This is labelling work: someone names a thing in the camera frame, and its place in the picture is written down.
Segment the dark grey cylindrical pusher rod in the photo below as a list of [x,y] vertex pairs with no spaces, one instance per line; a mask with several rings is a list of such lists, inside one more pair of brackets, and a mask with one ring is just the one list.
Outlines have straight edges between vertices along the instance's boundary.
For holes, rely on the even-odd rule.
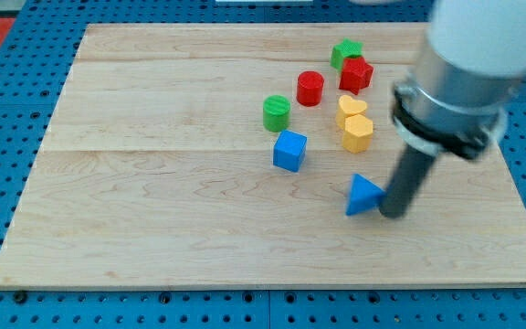
[[385,189],[379,211],[386,218],[401,218],[411,206],[437,157],[407,145]]

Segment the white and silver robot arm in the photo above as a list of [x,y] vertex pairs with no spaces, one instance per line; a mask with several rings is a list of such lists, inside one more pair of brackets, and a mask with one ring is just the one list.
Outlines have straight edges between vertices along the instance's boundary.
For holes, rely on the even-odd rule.
[[405,149],[379,210],[402,217],[436,159],[479,158],[505,133],[504,105],[526,78],[526,1],[440,0],[392,121]]

